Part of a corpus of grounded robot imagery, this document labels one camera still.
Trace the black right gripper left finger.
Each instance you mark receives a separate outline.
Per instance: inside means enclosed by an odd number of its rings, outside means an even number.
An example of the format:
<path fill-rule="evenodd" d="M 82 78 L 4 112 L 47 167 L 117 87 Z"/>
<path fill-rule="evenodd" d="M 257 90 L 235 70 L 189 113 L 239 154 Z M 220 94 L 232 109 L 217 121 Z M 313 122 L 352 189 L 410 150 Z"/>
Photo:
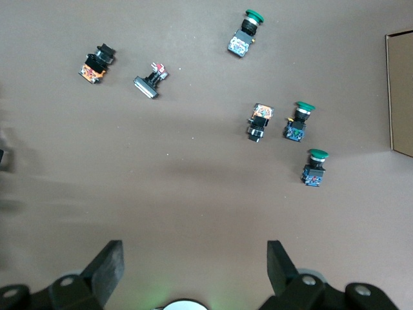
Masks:
<path fill-rule="evenodd" d="M 79 274 L 32 293 L 24 284 L 1 288 L 1 309 L 103 309 L 125 270 L 123 242 L 111 240 Z"/>

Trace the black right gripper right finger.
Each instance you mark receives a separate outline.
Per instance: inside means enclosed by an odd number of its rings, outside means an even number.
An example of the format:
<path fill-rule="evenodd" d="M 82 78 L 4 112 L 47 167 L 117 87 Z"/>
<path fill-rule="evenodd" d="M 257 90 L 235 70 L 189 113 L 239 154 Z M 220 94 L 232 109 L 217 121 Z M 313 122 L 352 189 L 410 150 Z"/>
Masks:
<path fill-rule="evenodd" d="M 380 288 L 353 282 L 339 291 L 320 277 L 300 273 L 282 243 L 267 242 L 267 274 L 274 295 L 261 309 L 397 309 Z"/>

